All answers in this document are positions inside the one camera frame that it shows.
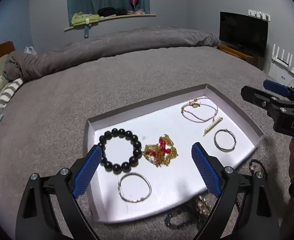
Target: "silver bangle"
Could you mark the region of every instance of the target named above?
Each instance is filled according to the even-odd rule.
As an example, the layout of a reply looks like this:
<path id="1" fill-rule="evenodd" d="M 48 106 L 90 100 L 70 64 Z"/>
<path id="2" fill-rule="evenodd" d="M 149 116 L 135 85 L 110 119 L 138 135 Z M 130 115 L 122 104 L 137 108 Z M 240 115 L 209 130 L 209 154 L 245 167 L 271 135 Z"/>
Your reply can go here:
<path id="1" fill-rule="evenodd" d="M 146 195 L 145 197 L 142 197 L 140 199 L 133 199 L 133 200 L 130 200 L 130 199 L 126 199 L 122 194 L 121 194 L 121 191 L 120 191 L 120 187 L 121 187 L 121 182 L 124 178 L 130 176 L 130 175 L 135 175 L 135 176 L 138 176 L 138 177 L 141 177 L 148 185 L 149 187 L 149 193 L 148 195 Z M 121 177 L 120 181 L 118 182 L 118 192 L 119 192 L 119 195 L 121 197 L 122 200 L 126 201 L 126 202 L 132 202 L 132 203 L 137 203 L 137 202 L 141 202 L 141 201 L 144 201 L 145 199 L 149 198 L 150 194 L 151 194 L 151 185 L 149 183 L 149 181 L 141 174 L 139 173 L 136 173 L 136 172 L 132 172 L 132 173 L 128 173 L 126 175 L 124 175 L 123 177 Z"/>
<path id="2" fill-rule="evenodd" d="M 225 148 L 222 148 L 222 147 L 219 146 L 219 144 L 218 144 L 217 141 L 216 141 L 216 135 L 217 135 L 217 133 L 219 133 L 219 132 L 226 132 L 226 133 L 229 133 L 229 134 L 233 137 L 235 144 L 234 144 L 234 146 L 233 146 L 231 149 L 225 149 Z M 216 146 L 219 150 L 221 150 L 221 151 L 223 151 L 223 152 L 226 152 L 226 153 L 227 153 L 227 152 L 231 152 L 231 151 L 233 151 L 233 150 L 235 149 L 235 146 L 236 146 L 236 137 L 234 136 L 234 134 L 233 134 L 231 131 L 229 131 L 229 130 L 227 130 L 227 129 L 220 129 L 220 130 L 218 130 L 218 131 L 215 133 L 215 136 L 214 136 L 214 143 L 215 143 L 215 146 Z"/>

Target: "striped pillowcase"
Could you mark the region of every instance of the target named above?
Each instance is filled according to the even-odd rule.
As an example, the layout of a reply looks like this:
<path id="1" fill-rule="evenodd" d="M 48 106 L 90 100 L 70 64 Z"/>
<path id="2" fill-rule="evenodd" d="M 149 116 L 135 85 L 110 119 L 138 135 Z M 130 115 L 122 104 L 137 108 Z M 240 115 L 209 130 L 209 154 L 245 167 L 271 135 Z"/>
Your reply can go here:
<path id="1" fill-rule="evenodd" d="M 18 88 L 23 84 L 23 80 L 21 78 L 16 79 L 11 82 L 5 90 L 0 95 L 0 112 L 4 109 L 4 107 L 8 104 L 9 100 L 12 98 L 14 93 L 18 90 Z"/>

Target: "white tray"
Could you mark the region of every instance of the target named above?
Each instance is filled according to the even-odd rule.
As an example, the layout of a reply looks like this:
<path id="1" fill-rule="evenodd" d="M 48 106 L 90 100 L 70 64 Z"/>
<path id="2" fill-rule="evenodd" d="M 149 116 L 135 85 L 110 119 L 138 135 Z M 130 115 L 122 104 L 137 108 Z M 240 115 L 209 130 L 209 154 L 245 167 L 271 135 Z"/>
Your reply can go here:
<path id="1" fill-rule="evenodd" d="M 204 129 L 211 123 L 197 122 L 189 114 L 181 113 L 181 106 L 186 102 L 206 95 L 218 104 L 217 117 L 223 117 L 215 128 L 203 137 Z M 206 99 L 202 103 L 215 106 Z M 193 109 L 199 117 L 210 117 L 214 110 L 208 106 Z M 168 134 L 178 152 L 178 157 L 168 167 L 156 167 L 144 156 L 132 172 L 144 175 L 151 184 L 151 196 L 140 203 L 123 201 L 118 194 L 118 181 L 124 175 L 106 172 L 99 165 L 90 185 L 87 196 L 95 220 L 104 223 L 119 223 L 138 220 L 164 212 L 185 203 L 197 194 L 206 191 L 201 175 L 192 158 L 191 146 L 200 142 L 207 153 L 217 157 L 223 166 L 236 168 L 248 158 L 263 139 L 263 132 L 258 126 L 231 100 L 208 84 L 176 91 L 159 97 L 151 98 L 129 106 L 125 106 L 87 120 L 84 131 L 83 154 L 99 142 L 99 137 L 107 130 L 123 128 L 136 134 L 142 143 L 158 143 L 159 136 Z M 232 152 L 225 153 L 215 147 L 213 137 L 217 130 L 228 129 L 236 137 L 237 144 Z M 217 135 L 218 143 L 225 148 L 232 147 L 233 139 L 227 133 Z M 106 144 L 106 157 L 112 163 L 121 165 L 132 156 L 133 147 L 129 141 L 112 138 Z M 141 198 L 148 193 L 147 184 L 136 176 L 123 180 L 122 190 L 126 198 Z"/>

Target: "tv stand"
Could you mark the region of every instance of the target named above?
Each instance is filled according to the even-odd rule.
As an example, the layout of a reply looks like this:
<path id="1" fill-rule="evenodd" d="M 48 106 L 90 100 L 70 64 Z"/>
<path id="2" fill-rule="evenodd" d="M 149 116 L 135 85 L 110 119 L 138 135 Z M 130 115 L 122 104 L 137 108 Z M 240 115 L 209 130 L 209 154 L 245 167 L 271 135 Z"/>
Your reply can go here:
<path id="1" fill-rule="evenodd" d="M 250 55 L 247 55 L 239 50 L 236 50 L 234 48 L 231 48 L 231 47 L 228 47 L 227 45 L 220 45 L 218 44 L 217 45 L 217 49 L 223 51 L 223 52 L 226 52 L 227 54 L 230 54 L 230 55 L 233 55 L 237 58 L 240 58 L 246 62 L 248 62 L 249 64 L 255 66 L 255 67 L 258 67 L 258 57 L 257 56 L 250 56 Z"/>

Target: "black bead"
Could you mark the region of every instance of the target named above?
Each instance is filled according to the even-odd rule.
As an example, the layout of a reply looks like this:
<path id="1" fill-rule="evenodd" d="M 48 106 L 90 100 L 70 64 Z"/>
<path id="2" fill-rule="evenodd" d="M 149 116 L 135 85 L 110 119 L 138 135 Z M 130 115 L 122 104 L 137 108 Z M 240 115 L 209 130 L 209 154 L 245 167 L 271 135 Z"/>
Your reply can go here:
<path id="1" fill-rule="evenodd" d="M 131 140 L 132 142 L 138 141 L 138 136 L 135 135 L 135 134 L 133 134 L 133 135 L 131 136 L 130 140 Z"/>
<path id="2" fill-rule="evenodd" d="M 106 137 L 103 136 L 103 135 L 101 135 L 101 136 L 99 137 L 99 141 L 100 141 L 102 144 L 105 144 L 105 143 L 106 143 Z"/>
<path id="3" fill-rule="evenodd" d="M 134 149 L 133 150 L 133 155 L 137 158 L 140 159 L 142 157 L 142 151 L 139 149 Z"/>
<path id="4" fill-rule="evenodd" d="M 132 135 L 133 135 L 132 131 L 126 131 L 126 133 L 125 133 L 126 140 L 130 140 Z"/>
<path id="5" fill-rule="evenodd" d="M 106 171 L 108 171 L 108 172 L 112 171 L 112 163 L 111 162 L 105 162 L 104 167 L 105 167 Z"/>
<path id="6" fill-rule="evenodd" d="M 138 159 L 135 156 L 131 156 L 129 158 L 129 163 L 132 167 L 136 167 L 138 165 Z"/>
<path id="7" fill-rule="evenodd" d="M 117 137 L 118 136 L 118 129 L 117 128 L 112 129 L 111 134 L 113 137 Z"/>
<path id="8" fill-rule="evenodd" d="M 102 166 L 104 166 L 105 163 L 106 163 L 106 161 L 107 161 L 107 158 L 106 158 L 105 156 L 103 156 L 103 157 L 102 157 L 102 160 L 100 161 L 100 164 L 101 164 Z"/>
<path id="9" fill-rule="evenodd" d="M 104 143 L 101 143 L 100 142 L 97 145 L 102 149 L 102 151 L 106 150 L 106 147 L 105 147 L 105 144 Z"/>
<path id="10" fill-rule="evenodd" d="M 110 140 L 112 138 L 112 134 L 111 134 L 111 131 L 106 131 L 104 133 L 104 136 L 106 137 L 107 140 Z"/>
<path id="11" fill-rule="evenodd" d="M 119 129 L 118 130 L 118 136 L 119 138 L 124 138 L 125 137 L 125 130 L 124 129 Z"/>
<path id="12" fill-rule="evenodd" d="M 142 148 L 142 143 L 140 141 L 135 141 L 133 142 L 133 147 L 140 150 Z"/>
<path id="13" fill-rule="evenodd" d="M 121 166 L 119 164 L 114 164 L 112 166 L 112 171 L 114 172 L 114 174 L 120 174 L 121 173 Z"/>
<path id="14" fill-rule="evenodd" d="M 130 172 L 130 170 L 131 170 L 130 163 L 128 163 L 128 162 L 124 162 L 124 163 L 121 165 L 121 169 L 123 170 L 123 172 Z"/>

